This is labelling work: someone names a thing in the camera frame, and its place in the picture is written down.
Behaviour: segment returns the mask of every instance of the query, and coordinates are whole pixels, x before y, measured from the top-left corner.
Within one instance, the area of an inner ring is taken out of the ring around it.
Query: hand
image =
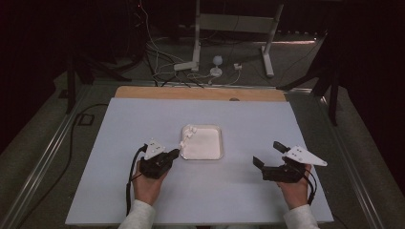
[[[306,164],[305,169],[310,171],[310,165]],[[296,183],[277,182],[277,185],[283,192],[289,210],[308,203],[308,183],[304,178]]]
[[[159,197],[160,187],[167,173],[164,173],[159,179],[148,178],[139,171],[139,163],[137,162],[137,171],[133,175],[135,199],[153,205]]]

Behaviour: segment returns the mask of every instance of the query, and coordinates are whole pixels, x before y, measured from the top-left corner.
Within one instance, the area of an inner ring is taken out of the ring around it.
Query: white sleeve
[[[319,228],[309,205],[294,208],[284,215],[288,229]]]
[[[155,209],[151,205],[135,199],[131,212],[118,229],[150,229],[155,213]]]

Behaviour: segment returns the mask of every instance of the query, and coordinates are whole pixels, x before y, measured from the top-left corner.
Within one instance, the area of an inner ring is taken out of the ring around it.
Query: white tabletop
[[[288,102],[112,98],[66,223],[123,222],[125,184],[135,152],[151,138],[168,151],[178,148],[187,124],[219,126],[224,156],[176,159],[154,205],[155,223],[283,222],[288,208],[282,193],[274,182],[262,180],[252,158],[280,166],[282,155],[272,148],[273,141],[306,148]],[[314,168],[312,172],[318,179]],[[319,180],[311,208],[318,221],[333,221]]]

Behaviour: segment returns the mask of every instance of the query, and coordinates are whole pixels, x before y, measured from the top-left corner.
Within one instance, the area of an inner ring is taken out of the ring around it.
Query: person's left hand
[[[161,184],[167,176],[168,171],[159,179],[148,178],[139,171],[139,163],[140,161],[137,162],[137,171],[133,175],[133,177],[137,178],[132,181],[134,184],[135,199],[152,206],[159,197]]]

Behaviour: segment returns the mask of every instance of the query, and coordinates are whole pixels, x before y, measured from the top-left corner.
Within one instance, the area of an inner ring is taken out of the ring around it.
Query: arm
[[[302,178],[296,183],[277,182],[283,192],[289,212],[284,215],[288,229],[318,228],[318,224],[308,205],[308,183]]]
[[[131,212],[119,229],[149,229],[155,218],[155,209],[152,207],[158,199],[160,187],[166,172],[159,179],[152,179],[143,176],[139,171],[139,161],[137,162],[137,171],[132,181],[134,186],[135,200],[131,208]]]

